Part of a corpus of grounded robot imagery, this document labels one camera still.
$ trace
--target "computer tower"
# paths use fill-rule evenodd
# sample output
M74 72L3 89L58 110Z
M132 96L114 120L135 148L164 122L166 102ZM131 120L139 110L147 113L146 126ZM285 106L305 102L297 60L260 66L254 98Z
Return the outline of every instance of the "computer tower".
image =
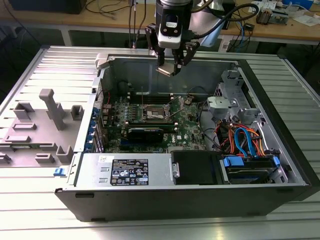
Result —
M80 14L87 0L9 0L17 11Z

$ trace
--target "power supply label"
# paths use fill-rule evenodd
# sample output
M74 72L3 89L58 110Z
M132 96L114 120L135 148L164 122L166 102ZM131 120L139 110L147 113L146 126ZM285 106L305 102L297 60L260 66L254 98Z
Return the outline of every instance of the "power supply label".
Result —
M114 159L110 184L112 186L148 185L148 159Z

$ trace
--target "white label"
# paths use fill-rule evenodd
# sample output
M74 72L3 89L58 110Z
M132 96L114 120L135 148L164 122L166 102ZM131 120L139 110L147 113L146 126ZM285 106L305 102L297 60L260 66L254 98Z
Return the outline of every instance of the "white label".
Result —
M146 182L146 181L148 181L148 178L137 178L136 179L137 181L140 181L140 182Z
M98 163L110 163L114 158L115 156L100 155Z
M165 25L166 25L168 28L173 28L173 29L175 29L178 24L177 24L176 22L168 21L168 22L165 23Z

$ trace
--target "side panel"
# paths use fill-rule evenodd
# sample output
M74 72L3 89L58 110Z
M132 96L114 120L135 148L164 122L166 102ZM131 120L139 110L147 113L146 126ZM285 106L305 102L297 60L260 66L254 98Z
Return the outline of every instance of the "side panel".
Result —
M299 170L303 180L310 185L310 188L308 189L308 191L306 191L303 195L295 199L295 200L302 201L320 190L320 180L316 175L316 173L314 172L314 170L312 169L305 155L299 148L299 145L293 138L292 134L290 133L289 129L287 128L282 118L280 117L275 106L273 105L270 98L266 94L264 88L260 84L259 80L257 79L253 70L250 68L247 61L240 60L239 63L240 63L241 69L244 72L244 75L247 77L250 83L250 86L248 87L252 88L251 89L252 92L255 94L256 98L259 100L263 110L265 111L266 115L270 119L275 132L279 136L281 142L283 143L285 149L290 155L292 161L294 162L295 166Z
M56 196L83 222L264 216L304 187L155 191L57 189Z

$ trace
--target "desk leg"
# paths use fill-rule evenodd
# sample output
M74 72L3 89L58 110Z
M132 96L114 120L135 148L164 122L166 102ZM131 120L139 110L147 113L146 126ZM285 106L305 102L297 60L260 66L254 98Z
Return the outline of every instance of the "desk leg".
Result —
M222 35L219 52L226 52L228 50L230 41L234 39L233 35Z
M64 45L65 46L72 46L73 44L72 44L69 30L66 27L64 27L64 28L61 28L60 31L61 31L61 34L63 37Z

